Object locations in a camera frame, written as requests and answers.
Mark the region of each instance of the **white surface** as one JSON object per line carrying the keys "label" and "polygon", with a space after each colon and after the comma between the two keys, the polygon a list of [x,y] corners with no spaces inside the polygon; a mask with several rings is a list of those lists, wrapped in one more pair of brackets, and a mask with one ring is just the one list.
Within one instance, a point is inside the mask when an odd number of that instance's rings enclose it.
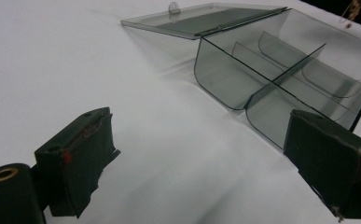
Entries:
{"label": "white surface", "polygon": [[[48,223],[337,223],[244,113],[198,86],[198,41],[120,25],[170,2],[0,1],[0,165],[34,165],[34,151],[65,125],[110,106],[122,154],[79,220],[47,209]],[[232,2],[288,6],[343,27],[295,0]],[[361,26],[347,32],[361,38]]]}

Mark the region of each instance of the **red mark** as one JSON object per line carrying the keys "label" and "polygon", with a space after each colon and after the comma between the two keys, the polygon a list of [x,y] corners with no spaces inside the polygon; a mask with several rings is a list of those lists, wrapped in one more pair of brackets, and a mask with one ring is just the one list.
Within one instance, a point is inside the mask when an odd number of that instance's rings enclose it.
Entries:
{"label": "red mark", "polygon": [[63,154],[63,161],[64,163],[70,163],[72,161],[72,156],[70,155],[69,152],[66,152]]}

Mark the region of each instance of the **transparent plastic box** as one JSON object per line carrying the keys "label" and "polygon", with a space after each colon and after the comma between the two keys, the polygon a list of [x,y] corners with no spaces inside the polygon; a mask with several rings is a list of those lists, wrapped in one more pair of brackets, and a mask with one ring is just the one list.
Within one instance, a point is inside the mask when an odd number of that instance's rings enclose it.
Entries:
{"label": "transparent plastic box", "polygon": [[300,109],[353,131],[361,116],[361,40],[295,9],[208,4],[122,21],[201,40],[195,78],[283,148]]}

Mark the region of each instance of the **gray tinted plastic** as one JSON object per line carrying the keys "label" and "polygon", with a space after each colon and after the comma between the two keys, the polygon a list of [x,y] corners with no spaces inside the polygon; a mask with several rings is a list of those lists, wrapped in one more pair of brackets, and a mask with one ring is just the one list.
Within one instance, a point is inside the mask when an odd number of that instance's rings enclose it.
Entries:
{"label": "gray tinted plastic", "polygon": [[161,34],[198,39],[283,10],[283,7],[212,3],[127,19],[121,23]]}
{"label": "gray tinted plastic", "polygon": [[293,9],[203,37],[195,77],[279,147],[293,109],[348,130],[361,115],[361,40]]}

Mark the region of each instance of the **dark green block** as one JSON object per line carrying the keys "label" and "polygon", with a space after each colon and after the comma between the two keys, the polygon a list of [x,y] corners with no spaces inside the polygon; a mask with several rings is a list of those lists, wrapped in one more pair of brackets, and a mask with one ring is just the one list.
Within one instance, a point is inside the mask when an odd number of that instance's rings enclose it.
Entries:
{"label": "dark green block", "polygon": [[35,152],[53,216],[79,217],[103,169],[119,154],[113,146],[111,117],[108,107],[83,114]]}
{"label": "dark green block", "polygon": [[293,110],[285,155],[331,212],[361,218],[361,138],[321,116]]}
{"label": "dark green block", "polygon": [[0,223],[44,224],[29,166],[0,167]]}

